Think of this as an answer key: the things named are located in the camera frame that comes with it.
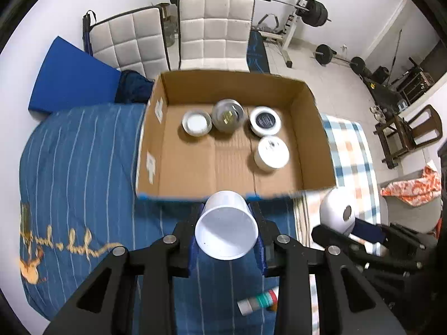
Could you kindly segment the white jar black lid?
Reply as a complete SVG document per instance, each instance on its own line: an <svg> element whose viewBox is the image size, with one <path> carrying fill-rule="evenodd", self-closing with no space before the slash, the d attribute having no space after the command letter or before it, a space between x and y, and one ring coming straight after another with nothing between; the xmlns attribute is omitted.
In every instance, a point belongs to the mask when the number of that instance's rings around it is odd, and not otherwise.
<svg viewBox="0 0 447 335"><path fill-rule="evenodd" d="M276 135L282 128L282 121L278 113L269 107L259 106L249 114L251 131L263 138L264 136Z"/></svg>

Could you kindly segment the small amber silver-lid jar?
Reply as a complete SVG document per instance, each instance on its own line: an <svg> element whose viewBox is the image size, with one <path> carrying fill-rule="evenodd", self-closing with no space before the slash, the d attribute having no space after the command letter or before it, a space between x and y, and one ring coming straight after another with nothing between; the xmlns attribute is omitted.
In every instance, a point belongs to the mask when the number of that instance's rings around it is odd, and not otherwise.
<svg viewBox="0 0 447 335"><path fill-rule="evenodd" d="M202 110L187 111L182 118L184 131L192 137L202 137L212 129L211 116Z"/></svg>

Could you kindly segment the blue foam mat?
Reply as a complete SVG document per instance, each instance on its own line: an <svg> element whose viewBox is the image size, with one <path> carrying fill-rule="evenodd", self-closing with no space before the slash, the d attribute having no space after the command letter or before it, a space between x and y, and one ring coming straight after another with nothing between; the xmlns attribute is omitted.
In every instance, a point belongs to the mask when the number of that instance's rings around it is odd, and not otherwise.
<svg viewBox="0 0 447 335"><path fill-rule="evenodd" d="M28 109L54 113L113 103L120 71L60 36L51 44L36 78Z"/></svg>

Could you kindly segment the white spray bottle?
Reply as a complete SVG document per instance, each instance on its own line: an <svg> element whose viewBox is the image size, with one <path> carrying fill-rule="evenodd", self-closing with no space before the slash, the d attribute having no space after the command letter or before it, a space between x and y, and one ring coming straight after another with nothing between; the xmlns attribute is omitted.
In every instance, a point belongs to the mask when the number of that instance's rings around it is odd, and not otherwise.
<svg viewBox="0 0 447 335"><path fill-rule="evenodd" d="M247 316L263 309L269 312L276 312L278 297L279 287L274 287L254 297L239 300L237 306L242 316Z"/></svg>

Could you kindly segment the white quilted chair right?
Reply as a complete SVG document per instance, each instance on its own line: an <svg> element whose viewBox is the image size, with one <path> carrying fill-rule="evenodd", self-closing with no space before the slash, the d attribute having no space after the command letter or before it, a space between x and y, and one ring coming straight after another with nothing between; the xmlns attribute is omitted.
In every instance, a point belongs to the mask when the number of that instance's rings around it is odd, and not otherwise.
<svg viewBox="0 0 447 335"><path fill-rule="evenodd" d="M255 0L178 0L179 69L248 72Z"/></svg>

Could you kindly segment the white quilted chair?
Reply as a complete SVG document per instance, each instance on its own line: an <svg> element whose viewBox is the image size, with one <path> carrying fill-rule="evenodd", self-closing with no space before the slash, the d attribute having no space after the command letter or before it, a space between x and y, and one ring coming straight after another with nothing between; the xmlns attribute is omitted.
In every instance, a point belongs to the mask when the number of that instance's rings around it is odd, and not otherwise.
<svg viewBox="0 0 447 335"><path fill-rule="evenodd" d="M255 0L178 0L179 69L248 72Z"/></svg>
<svg viewBox="0 0 447 335"><path fill-rule="evenodd" d="M92 11L83 16L83 50L108 66L133 70L154 80L170 70L159 6L127 11L92 24Z"/></svg>

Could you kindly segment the stainless steel canister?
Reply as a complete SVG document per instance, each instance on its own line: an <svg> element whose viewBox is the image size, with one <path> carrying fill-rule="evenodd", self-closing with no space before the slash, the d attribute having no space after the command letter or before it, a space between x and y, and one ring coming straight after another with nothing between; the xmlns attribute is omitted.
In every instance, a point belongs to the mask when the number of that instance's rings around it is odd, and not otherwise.
<svg viewBox="0 0 447 335"><path fill-rule="evenodd" d="M224 99L213 106L211 120L218 131L230 134L245 123L246 112L238 101Z"/></svg>

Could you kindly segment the white weight bench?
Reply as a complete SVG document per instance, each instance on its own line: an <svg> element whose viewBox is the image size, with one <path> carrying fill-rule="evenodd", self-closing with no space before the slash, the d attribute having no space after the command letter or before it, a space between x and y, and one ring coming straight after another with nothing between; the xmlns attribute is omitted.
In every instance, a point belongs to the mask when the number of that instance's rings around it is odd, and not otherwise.
<svg viewBox="0 0 447 335"><path fill-rule="evenodd" d="M288 68L293 67L293 61L289 56L288 47L293 39L296 28L298 26L298 21L301 19L301 15L308 12L306 8L308 0L297 0L296 4L293 6L292 13L287 17L286 22L282 28L277 33L271 33L266 31L260 31L261 36L267 39L269 42L273 42L279 49L280 55L282 56L284 63Z"/></svg>

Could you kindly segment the orange floral cloth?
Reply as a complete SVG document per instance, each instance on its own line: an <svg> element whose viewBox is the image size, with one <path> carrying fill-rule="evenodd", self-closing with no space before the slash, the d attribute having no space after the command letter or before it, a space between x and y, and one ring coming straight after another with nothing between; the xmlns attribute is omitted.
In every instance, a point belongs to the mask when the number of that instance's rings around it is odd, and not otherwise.
<svg viewBox="0 0 447 335"><path fill-rule="evenodd" d="M394 181L380 189L382 197L395 197L411 207L420 207L441 196L441 175L425 165L419 178Z"/></svg>

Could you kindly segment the small white plastic cup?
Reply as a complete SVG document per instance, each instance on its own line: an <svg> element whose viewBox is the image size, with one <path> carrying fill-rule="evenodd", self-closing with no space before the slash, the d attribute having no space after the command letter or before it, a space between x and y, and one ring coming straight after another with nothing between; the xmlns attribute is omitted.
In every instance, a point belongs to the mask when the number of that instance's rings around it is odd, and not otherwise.
<svg viewBox="0 0 447 335"><path fill-rule="evenodd" d="M258 239L258 225L245 199L218 191L205 203L195 228L200 249L211 258L232 261L245 256Z"/></svg>

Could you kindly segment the white purifying cream jar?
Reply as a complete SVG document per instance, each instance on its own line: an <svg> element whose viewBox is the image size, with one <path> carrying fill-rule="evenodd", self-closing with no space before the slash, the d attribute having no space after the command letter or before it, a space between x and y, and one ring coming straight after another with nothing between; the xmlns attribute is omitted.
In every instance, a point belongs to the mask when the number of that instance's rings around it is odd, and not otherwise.
<svg viewBox="0 0 447 335"><path fill-rule="evenodd" d="M282 169L290 158L286 143L277 136L264 136L254 153L254 160L259 169L272 172Z"/></svg>

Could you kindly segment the white earbuds case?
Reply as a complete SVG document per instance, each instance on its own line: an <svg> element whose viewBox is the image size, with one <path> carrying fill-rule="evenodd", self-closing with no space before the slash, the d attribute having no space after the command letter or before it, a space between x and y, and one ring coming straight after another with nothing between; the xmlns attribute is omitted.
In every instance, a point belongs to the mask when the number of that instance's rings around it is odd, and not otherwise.
<svg viewBox="0 0 447 335"><path fill-rule="evenodd" d="M320 204L320 223L343 235L350 235L358 214L355 193L351 188L333 188Z"/></svg>

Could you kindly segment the blue striped bedspread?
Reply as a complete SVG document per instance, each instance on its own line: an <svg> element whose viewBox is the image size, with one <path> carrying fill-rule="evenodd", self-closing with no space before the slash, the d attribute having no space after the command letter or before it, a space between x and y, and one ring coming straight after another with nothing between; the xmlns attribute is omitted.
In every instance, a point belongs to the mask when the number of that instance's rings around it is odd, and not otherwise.
<svg viewBox="0 0 447 335"><path fill-rule="evenodd" d="M135 166L145 106L106 104L54 113L31 134L20 159L20 258L28 303L51 320L116 245L149 246L188 218L192 204L140 200ZM276 287L255 255L232 262L199 253L173 282L179 334L272 334L275 314L244 316L238 301Z"/></svg>

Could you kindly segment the barbell on floor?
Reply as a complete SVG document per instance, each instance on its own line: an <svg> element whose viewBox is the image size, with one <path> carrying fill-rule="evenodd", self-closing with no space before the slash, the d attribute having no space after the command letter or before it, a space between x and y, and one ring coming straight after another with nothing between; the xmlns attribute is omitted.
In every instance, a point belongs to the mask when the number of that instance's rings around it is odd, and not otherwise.
<svg viewBox="0 0 447 335"><path fill-rule="evenodd" d="M332 60L342 61L347 63L354 73L358 75L364 74L365 62L360 57L353 57L351 60L347 58L342 58L338 53L331 49L330 46L325 44L320 44L314 51L314 57L319 65L326 66L332 62Z"/></svg>

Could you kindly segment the brown wooden chair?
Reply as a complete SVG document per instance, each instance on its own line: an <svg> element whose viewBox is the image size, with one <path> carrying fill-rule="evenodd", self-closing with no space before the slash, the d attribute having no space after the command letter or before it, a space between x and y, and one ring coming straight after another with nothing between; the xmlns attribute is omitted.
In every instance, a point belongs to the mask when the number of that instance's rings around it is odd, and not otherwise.
<svg viewBox="0 0 447 335"><path fill-rule="evenodd" d="M436 109L426 105L409 120L394 115L385 123L378 123L374 134L379 138L383 149L383 163L388 169L398 166L397 160L414 151L435 144L443 137L443 123ZM401 148L391 152L388 139L397 135Z"/></svg>

